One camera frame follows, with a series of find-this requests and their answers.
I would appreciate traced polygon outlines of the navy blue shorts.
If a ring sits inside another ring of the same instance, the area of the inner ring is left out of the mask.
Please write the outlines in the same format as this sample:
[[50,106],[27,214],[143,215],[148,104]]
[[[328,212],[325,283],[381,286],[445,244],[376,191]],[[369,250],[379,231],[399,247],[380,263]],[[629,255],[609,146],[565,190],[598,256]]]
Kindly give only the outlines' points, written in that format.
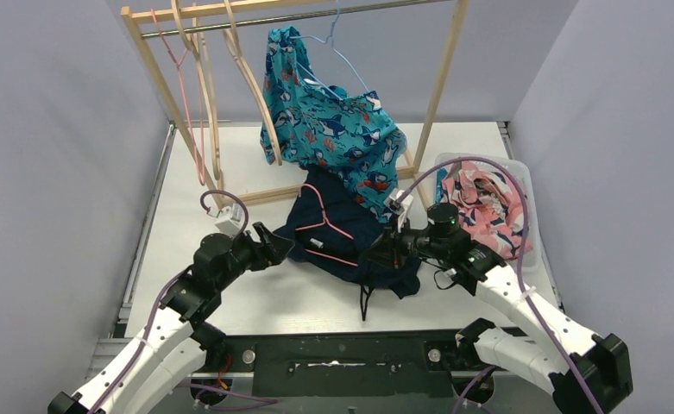
[[383,225],[358,204],[335,174],[308,166],[286,223],[276,235],[294,241],[288,258],[308,262],[327,273],[360,286],[361,318],[375,290],[390,290],[399,299],[419,292],[420,264],[393,270],[360,259],[382,233]]

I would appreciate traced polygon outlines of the pink floral shorts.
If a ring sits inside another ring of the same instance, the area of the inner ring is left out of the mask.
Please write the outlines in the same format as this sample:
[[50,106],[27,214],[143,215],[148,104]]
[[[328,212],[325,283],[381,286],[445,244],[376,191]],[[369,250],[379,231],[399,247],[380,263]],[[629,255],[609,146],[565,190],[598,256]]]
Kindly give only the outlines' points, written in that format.
[[472,240],[494,250],[504,260],[516,260],[522,237],[530,235],[532,219],[525,188],[486,163],[463,161],[444,166],[444,201],[458,208],[458,222]]

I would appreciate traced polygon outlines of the teal fish print shorts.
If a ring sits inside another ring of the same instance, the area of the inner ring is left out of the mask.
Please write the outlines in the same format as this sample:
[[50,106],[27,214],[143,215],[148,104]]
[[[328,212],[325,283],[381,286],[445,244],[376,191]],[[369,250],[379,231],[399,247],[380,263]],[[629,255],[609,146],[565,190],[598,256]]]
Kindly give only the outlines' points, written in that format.
[[266,128],[261,147],[268,163],[280,154],[302,169],[318,166],[339,177],[348,194],[386,223],[386,200],[399,178],[397,162],[407,138],[383,109],[375,91],[349,95],[312,73],[306,45],[294,26],[268,34],[261,88],[276,146]]

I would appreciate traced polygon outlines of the wooden hanger front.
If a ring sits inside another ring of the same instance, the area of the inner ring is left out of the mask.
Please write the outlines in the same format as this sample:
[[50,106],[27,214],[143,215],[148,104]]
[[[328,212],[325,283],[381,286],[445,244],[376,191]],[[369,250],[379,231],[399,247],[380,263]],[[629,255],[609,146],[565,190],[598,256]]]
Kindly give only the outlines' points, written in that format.
[[199,136],[198,144],[195,146],[198,150],[198,155],[194,155],[195,166],[198,171],[198,180],[201,185],[205,184],[205,119],[207,116],[208,131],[209,131],[209,149],[211,150],[211,168],[210,173],[214,181],[220,182],[223,178],[222,169],[220,166],[219,155],[219,136],[217,131],[217,108],[216,99],[214,95],[214,87],[212,76],[208,72],[210,69],[210,61],[206,50],[205,40],[203,35],[199,33],[189,34],[185,31],[182,22],[180,2],[177,0],[171,1],[173,19],[176,23],[180,38],[186,48],[193,57],[195,69],[198,75],[198,108],[201,110],[199,119]]

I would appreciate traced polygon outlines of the wooden hanger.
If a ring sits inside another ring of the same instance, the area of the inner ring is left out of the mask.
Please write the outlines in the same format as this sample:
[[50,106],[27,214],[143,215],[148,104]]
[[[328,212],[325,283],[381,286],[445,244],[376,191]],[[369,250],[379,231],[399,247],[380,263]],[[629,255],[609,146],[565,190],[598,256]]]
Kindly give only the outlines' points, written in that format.
[[223,178],[222,169],[220,166],[219,155],[219,136],[217,131],[217,108],[216,99],[214,95],[214,87],[212,76],[208,72],[210,69],[210,61],[206,50],[205,40],[203,35],[199,33],[189,34],[185,31],[182,22],[180,2],[177,0],[171,1],[173,19],[176,23],[180,38],[186,48],[193,57],[195,69],[198,75],[198,108],[201,110],[199,119],[199,136],[198,144],[195,146],[198,150],[198,155],[194,155],[195,166],[198,171],[198,180],[201,185],[205,184],[205,119],[207,116],[208,131],[209,131],[209,149],[211,150],[211,168],[210,173],[214,181],[220,182]]
[[276,130],[274,127],[274,122],[270,116],[268,106],[265,102],[264,96],[261,93],[261,89],[255,81],[255,76],[252,73],[247,60],[244,58],[243,51],[241,49],[239,36],[237,33],[236,19],[234,17],[234,12],[229,0],[223,0],[226,14],[229,20],[229,27],[225,28],[223,31],[223,36],[225,40],[225,45],[230,52],[230,56],[234,60],[238,70],[243,76],[248,88],[250,89],[258,110],[261,113],[261,119],[263,124],[266,127],[268,140],[271,144],[271,149],[273,150],[274,162],[281,166],[283,164],[281,158],[280,145],[277,140]]

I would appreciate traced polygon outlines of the blue shark print shorts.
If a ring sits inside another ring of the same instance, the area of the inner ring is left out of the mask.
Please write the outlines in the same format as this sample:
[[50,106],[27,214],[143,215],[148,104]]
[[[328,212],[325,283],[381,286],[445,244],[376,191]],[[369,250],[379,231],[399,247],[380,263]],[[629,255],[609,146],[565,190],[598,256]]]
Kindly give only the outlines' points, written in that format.
[[448,170],[446,168],[441,168],[441,169],[439,169],[435,172],[436,178],[435,178],[435,185],[434,185],[434,190],[435,190],[434,202],[436,204],[444,201],[444,197],[445,197],[446,192],[445,192],[445,189],[443,187],[443,181],[445,180],[447,175],[448,175]]

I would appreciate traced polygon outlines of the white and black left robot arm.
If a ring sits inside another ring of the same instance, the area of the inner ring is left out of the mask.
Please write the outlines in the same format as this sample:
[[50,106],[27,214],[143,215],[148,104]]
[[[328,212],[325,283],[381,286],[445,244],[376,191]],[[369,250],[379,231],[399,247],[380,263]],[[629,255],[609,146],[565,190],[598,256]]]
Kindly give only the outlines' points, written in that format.
[[224,290],[246,272],[278,266],[294,247],[262,223],[258,235],[207,235],[192,264],[167,282],[147,322],[101,371],[73,394],[59,393],[49,413],[148,413],[188,375],[224,361],[224,333],[207,322]]

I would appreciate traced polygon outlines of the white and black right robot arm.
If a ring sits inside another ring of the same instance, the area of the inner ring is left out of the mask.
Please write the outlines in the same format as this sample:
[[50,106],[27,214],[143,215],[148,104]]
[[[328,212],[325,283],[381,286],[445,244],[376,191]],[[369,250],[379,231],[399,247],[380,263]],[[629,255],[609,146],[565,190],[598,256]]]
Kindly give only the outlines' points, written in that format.
[[471,239],[458,208],[435,204],[424,229],[393,219],[362,254],[386,268],[410,259],[435,260],[453,285],[499,311],[525,340],[479,318],[457,335],[457,359],[466,367],[502,368],[548,393],[562,413],[609,413],[633,392],[627,345],[599,336],[538,295],[495,251]]

